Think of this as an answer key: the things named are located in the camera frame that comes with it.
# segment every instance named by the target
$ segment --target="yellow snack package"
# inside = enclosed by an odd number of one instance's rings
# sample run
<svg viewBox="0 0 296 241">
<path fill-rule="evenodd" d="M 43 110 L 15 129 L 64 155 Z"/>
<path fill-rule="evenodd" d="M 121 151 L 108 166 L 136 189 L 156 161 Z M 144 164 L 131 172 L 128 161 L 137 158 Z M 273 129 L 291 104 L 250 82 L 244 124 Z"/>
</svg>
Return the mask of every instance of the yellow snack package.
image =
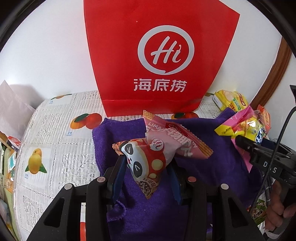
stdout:
<svg viewBox="0 0 296 241">
<path fill-rule="evenodd" d="M 257 120 L 257 116 L 251 106 L 248 106 L 246 109 L 236 113 L 222 125 L 218 126 L 215 129 L 215 132 L 219 136 L 231 136 L 232 143 L 241 154 L 247 166 L 247 170 L 250 172 L 252 168 L 252 164 L 250 163 L 250 154 L 235 144 L 235 137 L 241 135 L 256 143 L 261 143 L 265 137 L 265 127 Z"/>
<path fill-rule="evenodd" d="M 235 112 L 238 112 L 240 110 L 245 109 L 248 106 L 248 101 L 246 100 L 246 98 L 236 91 L 217 91 L 213 95 L 213 101 L 221 111 L 229 107 Z"/>
</svg>

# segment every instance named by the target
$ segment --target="white wall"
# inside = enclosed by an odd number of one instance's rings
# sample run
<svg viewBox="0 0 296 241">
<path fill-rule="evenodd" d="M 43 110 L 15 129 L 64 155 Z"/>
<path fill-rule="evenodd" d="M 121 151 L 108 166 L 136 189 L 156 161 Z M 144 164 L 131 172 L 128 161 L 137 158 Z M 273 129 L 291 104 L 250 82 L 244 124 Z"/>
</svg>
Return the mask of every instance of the white wall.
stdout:
<svg viewBox="0 0 296 241">
<path fill-rule="evenodd" d="M 210 91 L 238 90 L 251 101 L 271 69 L 281 36 L 246 0 L 222 2 L 241 15 Z M 45 98 L 97 89 L 83 0 L 46 0 L 31 13 L 0 53 L 0 82 L 3 80 L 33 107 Z"/>
<path fill-rule="evenodd" d="M 46 0 L 0 52 L 0 82 L 33 107 L 44 99 L 96 90 L 83 0 Z"/>
<path fill-rule="evenodd" d="M 295 106 L 295 99 L 290 90 L 290 85 L 296 85 L 296 58 L 292 55 L 287 71 L 276 91 L 265 105 L 271 116 L 271 129 L 268 134 L 270 139 L 278 138 L 281 128 Z M 294 114 L 286 128 L 282 143 L 296 150 L 296 114 Z"/>
</svg>

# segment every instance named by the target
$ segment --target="white paper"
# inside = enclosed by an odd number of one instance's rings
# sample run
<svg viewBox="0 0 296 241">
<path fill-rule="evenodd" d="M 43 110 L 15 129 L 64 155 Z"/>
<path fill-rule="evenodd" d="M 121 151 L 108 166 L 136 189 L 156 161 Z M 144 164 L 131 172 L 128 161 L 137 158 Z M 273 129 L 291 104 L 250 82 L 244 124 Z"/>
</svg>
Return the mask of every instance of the white paper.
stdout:
<svg viewBox="0 0 296 241">
<path fill-rule="evenodd" d="M 0 131 L 20 141 L 34 109 L 12 91 L 6 81 L 0 85 Z"/>
</svg>

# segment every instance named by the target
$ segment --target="orange fruit print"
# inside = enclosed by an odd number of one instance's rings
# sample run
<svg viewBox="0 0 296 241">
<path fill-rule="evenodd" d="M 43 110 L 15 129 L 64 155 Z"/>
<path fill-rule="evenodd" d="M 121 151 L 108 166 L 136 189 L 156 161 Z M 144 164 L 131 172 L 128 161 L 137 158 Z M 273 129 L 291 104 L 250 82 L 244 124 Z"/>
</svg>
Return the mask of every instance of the orange fruit print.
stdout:
<svg viewBox="0 0 296 241">
<path fill-rule="evenodd" d="M 189 119 L 189 118 L 198 118 L 198 115 L 194 112 L 176 113 L 172 115 L 172 119 Z"/>
<path fill-rule="evenodd" d="M 99 126 L 102 122 L 102 116 L 98 113 L 93 113 L 85 118 L 85 126 L 88 129 L 93 129 Z"/>
<path fill-rule="evenodd" d="M 76 118 L 74 118 L 72 121 L 71 121 L 71 124 L 70 124 L 70 128 L 71 129 L 80 129 L 82 127 L 85 126 L 85 119 L 79 121 L 79 122 L 74 122 Z"/>
</svg>

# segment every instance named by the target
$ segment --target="hi logo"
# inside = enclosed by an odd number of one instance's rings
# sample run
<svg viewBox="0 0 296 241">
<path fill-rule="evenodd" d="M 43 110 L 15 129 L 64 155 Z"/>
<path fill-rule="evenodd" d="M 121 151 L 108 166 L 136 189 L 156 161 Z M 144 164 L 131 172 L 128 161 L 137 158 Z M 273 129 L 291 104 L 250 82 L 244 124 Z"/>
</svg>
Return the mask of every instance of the hi logo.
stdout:
<svg viewBox="0 0 296 241">
<path fill-rule="evenodd" d="M 150 72 L 175 74 L 185 69 L 194 56 L 194 44 L 187 32 L 171 25 L 149 30 L 138 45 L 138 58 Z"/>
</svg>

